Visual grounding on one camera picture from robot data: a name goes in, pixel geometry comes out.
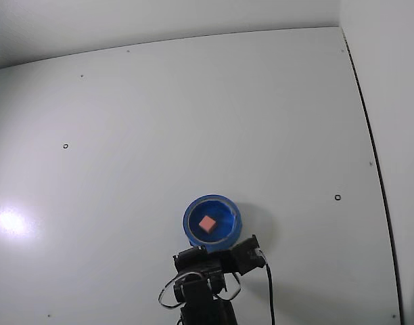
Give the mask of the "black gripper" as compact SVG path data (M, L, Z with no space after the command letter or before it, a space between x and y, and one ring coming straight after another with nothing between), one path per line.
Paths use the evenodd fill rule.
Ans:
M235 271L235 260L230 250L208 252L204 246L195 246L172 257L175 268L200 272L203 275L229 274Z

